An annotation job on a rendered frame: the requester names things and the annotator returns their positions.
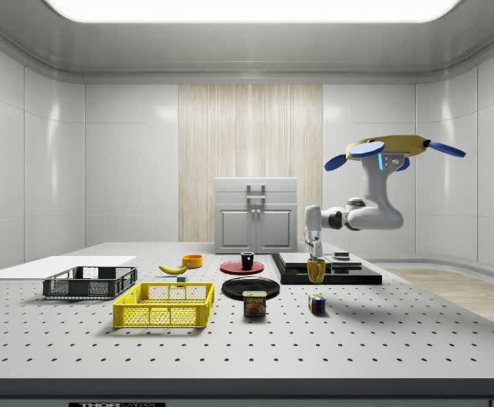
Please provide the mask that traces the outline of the yellow basket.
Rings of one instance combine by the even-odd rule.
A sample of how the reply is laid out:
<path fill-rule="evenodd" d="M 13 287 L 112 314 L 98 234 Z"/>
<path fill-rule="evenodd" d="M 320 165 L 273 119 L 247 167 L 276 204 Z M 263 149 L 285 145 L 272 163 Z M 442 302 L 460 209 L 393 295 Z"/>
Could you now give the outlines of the yellow basket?
<path fill-rule="evenodd" d="M 205 327 L 212 282 L 141 282 L 113 303 L 115 327 Z"/>

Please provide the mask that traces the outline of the black stove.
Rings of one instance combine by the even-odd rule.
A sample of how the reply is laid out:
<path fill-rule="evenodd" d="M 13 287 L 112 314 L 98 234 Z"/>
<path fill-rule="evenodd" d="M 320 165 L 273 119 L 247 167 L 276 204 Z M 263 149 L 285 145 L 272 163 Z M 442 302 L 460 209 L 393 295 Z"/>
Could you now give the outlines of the black stove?
<path fill-rule="evenodd" d="M 307 271 L 307 253 L 299 253 L 299 262 L 286 262 L 285 254 L 272 254 L 273 261 L 280 272 L 281 284 L 308 284 L 310 283 Z M 325 285 L 368 285 L 381 284 L 382 275 L 361 265 L 359 268 L 334 268 L 326 263 L 325 276 L 322 284 Z"/>

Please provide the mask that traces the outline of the flat-sided can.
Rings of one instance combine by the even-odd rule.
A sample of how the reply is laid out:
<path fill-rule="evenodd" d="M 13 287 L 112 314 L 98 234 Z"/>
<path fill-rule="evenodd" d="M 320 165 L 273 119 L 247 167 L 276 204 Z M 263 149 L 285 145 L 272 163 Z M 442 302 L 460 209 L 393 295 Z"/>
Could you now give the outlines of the flat-sided can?
<path fill-rule="evenodd" d="M 245 316 L 265 316 L 266 298 L 265 291 L 244 291 L 242 293 Z"/>

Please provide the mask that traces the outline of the drone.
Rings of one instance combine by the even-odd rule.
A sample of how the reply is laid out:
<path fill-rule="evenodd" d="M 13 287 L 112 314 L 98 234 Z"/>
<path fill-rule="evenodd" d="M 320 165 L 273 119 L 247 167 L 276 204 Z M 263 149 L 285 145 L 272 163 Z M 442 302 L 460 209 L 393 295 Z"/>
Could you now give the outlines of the drone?
<path fill-rule="evenodd" d="M 455 157 L 464 157 L 466 153 L 458 148 L 440 142 L 424 139 L 417 135 L 391 135 L 360 140 L 347 145 L 344 154 L 340 154 L 325 163 L 325 170 L 332 171 L 344 165 L 349 159 L 359 161 L 377 153 L 404 153 L 406 158 L 398 170 L 405 170 L 409 166 L 408 156 L 423 153 L 427 148 Z"/>

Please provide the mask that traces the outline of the black plate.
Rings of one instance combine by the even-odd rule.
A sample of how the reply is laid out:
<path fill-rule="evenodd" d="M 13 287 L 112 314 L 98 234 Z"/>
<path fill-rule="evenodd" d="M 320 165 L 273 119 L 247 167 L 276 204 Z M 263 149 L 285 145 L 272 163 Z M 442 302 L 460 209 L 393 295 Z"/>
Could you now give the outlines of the black plate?
<path fill-rule="evenodd" d="M 222 293 L 235 300 L 242 300 L 244 291 L 265 291 L 267 299 L 270 299 L 279 294 L 280 285 L 268 278 L 255 276 L 237 277 L 222 284 Z"/>

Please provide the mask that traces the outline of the white board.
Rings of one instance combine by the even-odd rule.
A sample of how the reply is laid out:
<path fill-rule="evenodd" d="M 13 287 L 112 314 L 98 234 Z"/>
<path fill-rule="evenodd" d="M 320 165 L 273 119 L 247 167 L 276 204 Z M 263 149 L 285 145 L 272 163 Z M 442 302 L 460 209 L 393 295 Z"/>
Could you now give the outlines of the white board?
<path fill-rule="evenodd" d="M 120 266 L 136 256 L 51 256 L 0 270 L 0 279 L 44 279 L 76 266 Z"/>

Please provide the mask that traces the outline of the white cabinet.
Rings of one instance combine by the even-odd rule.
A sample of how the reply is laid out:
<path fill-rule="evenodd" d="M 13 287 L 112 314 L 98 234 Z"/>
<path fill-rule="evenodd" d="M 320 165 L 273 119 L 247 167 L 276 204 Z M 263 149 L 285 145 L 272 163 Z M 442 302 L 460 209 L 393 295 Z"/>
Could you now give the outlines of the white cabinet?
<path fill-rule="evenodd" d="M 297 251 L 295 177 L 216 177 L 214 203 L 217 254 Z"/>

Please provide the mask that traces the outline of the red plate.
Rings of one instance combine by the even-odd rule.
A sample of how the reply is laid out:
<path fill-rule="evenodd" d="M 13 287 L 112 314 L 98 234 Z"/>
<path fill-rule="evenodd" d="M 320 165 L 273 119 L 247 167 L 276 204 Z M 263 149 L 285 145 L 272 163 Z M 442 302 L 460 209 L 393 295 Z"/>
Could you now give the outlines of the red plate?
<path fill-rule="evenodd" d="M 264 265 L 254 261 L 251 268 L 244 268 L 240 260 L 234 260 L 221 264 L 220 270 L 232 275 L 251 275 L 262 272 L 264 270 Z"/>

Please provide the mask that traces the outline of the dark grey basket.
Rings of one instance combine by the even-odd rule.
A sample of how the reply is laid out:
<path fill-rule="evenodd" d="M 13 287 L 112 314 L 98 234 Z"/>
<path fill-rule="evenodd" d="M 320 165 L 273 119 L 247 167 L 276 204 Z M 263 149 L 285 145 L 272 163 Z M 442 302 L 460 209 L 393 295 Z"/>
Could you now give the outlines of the dark grey basket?
<path fill-rule="evenodd" d="M 43 281 L 49 298 L 115 298 L 135 284 L 136 267 L 76 266 Z"/>

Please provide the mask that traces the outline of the yellow mug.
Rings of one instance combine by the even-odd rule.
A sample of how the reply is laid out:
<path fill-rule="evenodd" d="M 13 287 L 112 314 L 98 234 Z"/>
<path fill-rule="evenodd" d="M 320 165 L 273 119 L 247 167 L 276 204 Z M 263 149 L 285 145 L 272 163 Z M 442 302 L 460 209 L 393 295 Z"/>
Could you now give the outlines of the yellow mug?
<path fill-rule="evenodd" d="M 313 284 L 321 284 L 325 278 L 326 263 L 323 259 L 309 259 L 307 262 L 308 279 Z"/>

